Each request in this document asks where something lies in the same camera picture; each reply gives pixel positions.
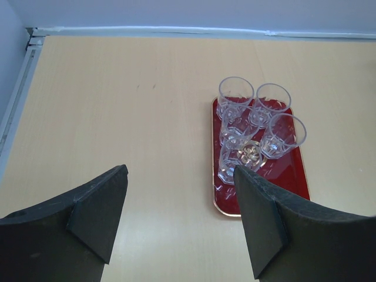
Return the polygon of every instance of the clear plastic cup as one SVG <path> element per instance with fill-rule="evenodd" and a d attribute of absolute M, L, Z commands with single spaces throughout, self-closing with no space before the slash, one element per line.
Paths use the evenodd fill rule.
<path fill-rule="evenodd" d="M 223 145 L 228 140 L 228 146 L 239 146 L 237 144 L 241 140 L 249 141 L 260 130 L 259 125 L 251 123 L 249 117 L 252 108 L 249 106 L 229 106 L 223 112 L 221 130 L 219 134 L 219 140 Z"/>
<path fill-rule="evenodd" d="M 291 96 L 282 86 L 275 83 L 261 85 L 252 106 L 250 120 L 265 128 L 270 119 L 285 112 L 291 106 Z"/>
<path fill-rule="evenodd" d="M 219 84 L 217 115 L 222 119 L 223 112 L 229 106 L 248 106 L 254 97 L 254 89 L 244 78 L 231 76 Z"/>
<path fill-rule="evenodd" d="M 260 141 L 262 153 L 269 159 L 279 159 L 302 145 L 307 138 L 303 122 L 288 113 L 273 116 Z"/>
<path fill-rule="evenodd" d="M 237 165 L 246 166 L 254 172 L 260 168 L 263 157 L 260 148 L 253 141 L 237 142 L 239 147 L 222 146 L 219 156 L 218 177 L 226 184 L 234 185 L 234 170 Z"/>

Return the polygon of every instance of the wooden table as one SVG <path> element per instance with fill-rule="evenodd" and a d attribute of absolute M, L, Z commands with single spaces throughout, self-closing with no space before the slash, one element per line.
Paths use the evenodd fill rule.
<path fill-rule="evenodd" d="M 376 214 L 376 44 L 48 37 L 0 217 L 125 163 L 102 281 L 253 281 L 241 221 L 211 198 L 210 105 L 233 75 L 290 91 L 312 201 Z"/>

